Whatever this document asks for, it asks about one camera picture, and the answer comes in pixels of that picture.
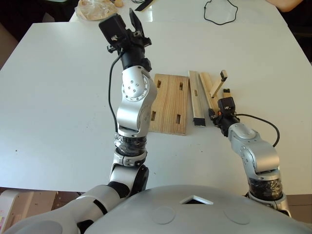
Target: plastic bag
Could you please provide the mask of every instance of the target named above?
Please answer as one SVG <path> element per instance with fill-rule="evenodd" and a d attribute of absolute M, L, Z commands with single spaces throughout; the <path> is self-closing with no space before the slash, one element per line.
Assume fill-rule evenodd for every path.
<path fill-rule="evenodd" d="M 110 0 L 79 0 L 76 15 L 84 20 L 101 20 L 117 12 Z"/>

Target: wooden floor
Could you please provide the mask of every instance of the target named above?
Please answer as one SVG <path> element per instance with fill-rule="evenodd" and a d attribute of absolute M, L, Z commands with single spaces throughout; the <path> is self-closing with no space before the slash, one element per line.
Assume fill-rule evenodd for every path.
<path fill-rule="evenodd" d="M 287 199 L 294 219 L 305 223 L 312 223 L 312 194 L 288 195 Z"/>

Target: wooden board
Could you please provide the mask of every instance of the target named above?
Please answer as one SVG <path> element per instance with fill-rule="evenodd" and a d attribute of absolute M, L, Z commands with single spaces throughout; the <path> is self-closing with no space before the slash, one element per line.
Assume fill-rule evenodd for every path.
<path fill-rule="evenodd" d="M 152 105 L 150 131 L 185 135 L 189 78 L 156 74 L 157 97 Z"/>
<path fill-rule="evenodd" d="M 218 113 L 219 108 L 218 108 L 218 95 L 216 95 L 214 98 L 210 96 L 210 90 L 213 86 L 211 78 L 207 72 L 202 72 L 200 73 L 200 80 L 203 85 L 204 91 L 205 91 L 205 96 L 209 105 L 209 108 L 214 110 L 214 113 Z"/>
<path fill-rule="evenodd" d="M 205 119 L 204 111 L 199 97 L 198 89 L 198 73 L 195 71 L 189 71 L 190 77 L 190 89 L 192 99 L 193 117 Z"/>
<path fill-rule="evenodd" d="M 223 89 L 223 98 L 229 98 L 229 97 L 231 97 L 230 89 Z"/>

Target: wooden stick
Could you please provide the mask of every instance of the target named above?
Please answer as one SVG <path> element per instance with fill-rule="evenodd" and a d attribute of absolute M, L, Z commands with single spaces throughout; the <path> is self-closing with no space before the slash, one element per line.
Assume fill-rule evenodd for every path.
<path fill-rule="evenodd" d="M 231 97 L 230 89 L 223 89 L 223 98 Z"/>
<path fill-rule="evenodd" d="M 198 73 L 189 71 L 192 108 L 195 126 L 206 126 L 204 111 L 200 102 L 198 89 Z"/>
<path fill-rule="evenodd" d="M 225 70 L 222 70 L 220 73 L 221 77 L 214 83 L 214 85 L 212 86 L 212 88 L 210 89 L 210 95 L 211 97 L 216 97 L 217 92 L 219 91 L 219 89 L 221 88 L 221 86 L 223 85 L 223 83 L 226 81 L 226 79 L 228 78 L 228 74 L 226 73 Z"/>
<path fill-rule="evenodd" d="M 209 108 L 213 109 L 215 114 L 218 113 L 219 107 L 218 107 L 218 96 L 216 95 L 214 98 L 210 96 L 209 90 L 212 88 L 212 82 L 209 74 L 207 72 L 202 72 L 200 73 L 200 80 L 201 84 L 203 85 L 204 91 L 205 91 L 205 96 L 206 100 L 208 102 Z"/>

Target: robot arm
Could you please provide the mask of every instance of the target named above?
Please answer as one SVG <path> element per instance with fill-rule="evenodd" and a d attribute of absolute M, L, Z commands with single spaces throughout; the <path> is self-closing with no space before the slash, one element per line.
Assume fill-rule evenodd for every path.
<path fill-rule="evenodd" d="M 143 165 L 147 152 L 146 135 L 150 124 L 156 86 L 150 78 L 150 62 L 144 48 L 151 40 L 132 9 L 130 18 L 135 31 L 126 29 L 118 14 L 99 27 L 110 46 L 108 51 L 121 55 L 122 101 L 117 112 L 118 133 L 108 185 L 99 185 L 57 210 L 18 222 L 6 234 L 83 234 L 99 218 L 126 198 L 145 190 L 148 168 Z"/>
<path fill-rule="evenodd" d="M 249 184 L 248 197 L 290 216 L 275 148 L 262 140 L 258 132 L 240 123 L 235 117 L 232 97 L 220 99 L 218 105 L 220 112 L 217 116 L 210 112 L 210 117 L 242 158 Z"/>

